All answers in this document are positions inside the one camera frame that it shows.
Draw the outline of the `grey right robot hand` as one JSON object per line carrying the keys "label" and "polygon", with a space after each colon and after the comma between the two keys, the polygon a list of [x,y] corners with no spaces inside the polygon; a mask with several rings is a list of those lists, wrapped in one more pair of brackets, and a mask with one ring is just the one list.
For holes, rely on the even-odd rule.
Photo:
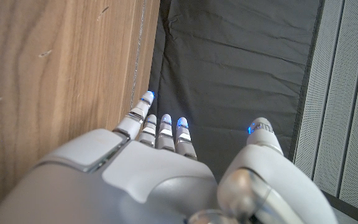
{"label": "grey right robot hand", "polygon": [[0,204],[0,223],[336,223],[332,206],[283,155],[265,118],[217,180],[188,122],[149,114],[147,91],[111,131],[47,154]]}

